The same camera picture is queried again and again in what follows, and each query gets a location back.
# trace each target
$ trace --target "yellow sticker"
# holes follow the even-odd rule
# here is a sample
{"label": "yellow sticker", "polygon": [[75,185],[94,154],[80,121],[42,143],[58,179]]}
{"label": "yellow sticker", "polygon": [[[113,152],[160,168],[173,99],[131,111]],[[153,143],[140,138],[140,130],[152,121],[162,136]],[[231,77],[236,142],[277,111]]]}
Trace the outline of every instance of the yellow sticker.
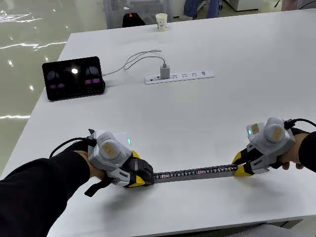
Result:
{"label": "yellow sticker", "polygon": [[109,157],[113,157],[116,154],[116,151],[109,143],[104,144],[102,148],[106,152],[106,154],[108,154]]}
{"label": "yellow sticker", "polygon": [[282,135],[282,128],[281,127],[275,127],[275,130],[272,134],[272,139],[276,142],[279,142],[281,140]]}
{"label": "yellow sticker", "polygon": [[259,132],[259,127],[258,127],[258,124],[254,124],[251,126],[251,130],[252,130],[252,134],[255,135],[256,133]]}

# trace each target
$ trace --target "paper cup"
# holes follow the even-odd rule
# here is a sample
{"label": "paper cup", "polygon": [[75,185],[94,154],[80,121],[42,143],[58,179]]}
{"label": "paper cup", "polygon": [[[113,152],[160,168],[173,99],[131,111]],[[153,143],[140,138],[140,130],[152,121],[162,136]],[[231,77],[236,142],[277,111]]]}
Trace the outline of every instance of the paper cup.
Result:
{"label": "paper cup", "polygon": [[165,13],[158,13],[156,15],[157,27],[159,31],[167,30],[167,18],[168,18],[168,15]]}

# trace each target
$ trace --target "electrical outlet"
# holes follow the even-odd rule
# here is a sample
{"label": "electrical outlet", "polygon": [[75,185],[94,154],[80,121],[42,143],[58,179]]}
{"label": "electrical outlet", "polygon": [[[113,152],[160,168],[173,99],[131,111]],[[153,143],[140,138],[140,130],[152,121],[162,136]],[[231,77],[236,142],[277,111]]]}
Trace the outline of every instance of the electrical outlet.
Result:
{"label": "electrical outlet", "polygon": [[160,79],[160,76],[145,77],[145,84],[156,84],[156,83],[181,81],[181,80],[195,80],[195,79],[213,78],[213,77],[214,77],[214,74],[211,71],[176,73],[176,74],[171,74],[169,79]]}

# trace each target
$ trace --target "white cabinet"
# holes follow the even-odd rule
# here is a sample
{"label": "white cabinet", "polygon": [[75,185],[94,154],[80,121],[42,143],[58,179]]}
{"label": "white cabinet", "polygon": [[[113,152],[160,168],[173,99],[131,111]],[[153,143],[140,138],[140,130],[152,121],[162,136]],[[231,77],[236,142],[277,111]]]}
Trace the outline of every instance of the white cabinet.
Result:
{"label": "white cabinet", "polygon": [[183,8],[184,3],[186,0],[171,0],[172,10],[173,10],[173,17],[183,15]]}

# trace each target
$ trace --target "measuring tape blade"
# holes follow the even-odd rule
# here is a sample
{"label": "measuring tape blade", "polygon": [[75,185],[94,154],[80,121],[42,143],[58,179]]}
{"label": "measuring tape blade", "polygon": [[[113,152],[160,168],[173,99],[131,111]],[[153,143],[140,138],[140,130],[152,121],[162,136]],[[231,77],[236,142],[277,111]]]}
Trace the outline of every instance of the measuring tape blade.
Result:
{"label": "measuring tape blade", "polygon": [[154,183],[166,183],[194,179],[211,179],[233,176],[238,169],[236,164],[227,164],[197,169],[154,173]]}

